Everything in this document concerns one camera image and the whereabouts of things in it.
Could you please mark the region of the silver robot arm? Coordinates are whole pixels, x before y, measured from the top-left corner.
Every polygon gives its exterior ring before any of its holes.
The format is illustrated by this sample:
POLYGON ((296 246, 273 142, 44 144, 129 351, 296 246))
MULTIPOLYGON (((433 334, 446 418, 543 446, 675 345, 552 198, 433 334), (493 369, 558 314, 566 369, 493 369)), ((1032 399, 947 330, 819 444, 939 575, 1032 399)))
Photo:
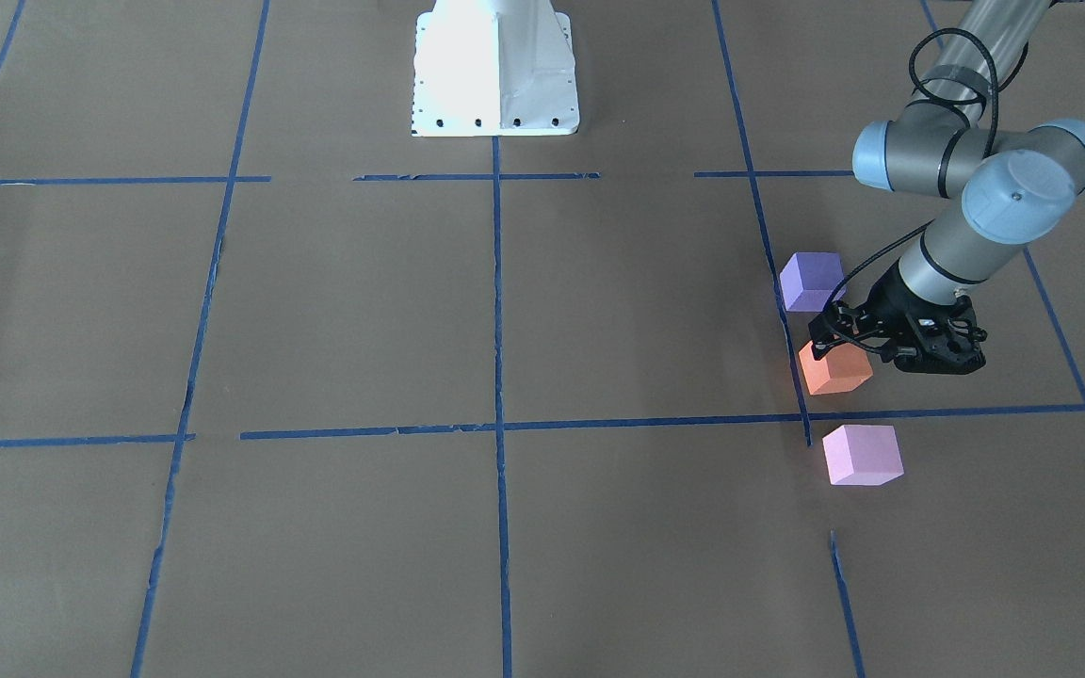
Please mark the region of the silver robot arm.
POLYGON ((947 199, 939 218, 896 241, 899 260, 848 306, 835 293, 810 322, 810 350, 873 353, 899 372, 965 375, 985 364, 986 331, 970 292, 1059 223, 1085 192, 1085 121, 999 128, 999 95, 1027 56, 1046 1, 976 1, 926 73, 908 59, 914 95, 855 142, 861 186, 947 199))

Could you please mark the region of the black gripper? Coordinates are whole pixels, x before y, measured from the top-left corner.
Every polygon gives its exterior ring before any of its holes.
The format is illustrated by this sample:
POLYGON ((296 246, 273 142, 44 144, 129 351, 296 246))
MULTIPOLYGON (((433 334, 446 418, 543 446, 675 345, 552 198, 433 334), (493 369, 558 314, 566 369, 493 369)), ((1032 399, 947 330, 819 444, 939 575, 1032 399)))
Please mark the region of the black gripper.
POLYGON ((916 295, 892 265, 858 308, 858 335, 878 338, 880 360, 899 372, 968 375, 986 364, 981 344, 987 333, 976 323, 969 296, 940 305, 916 295))

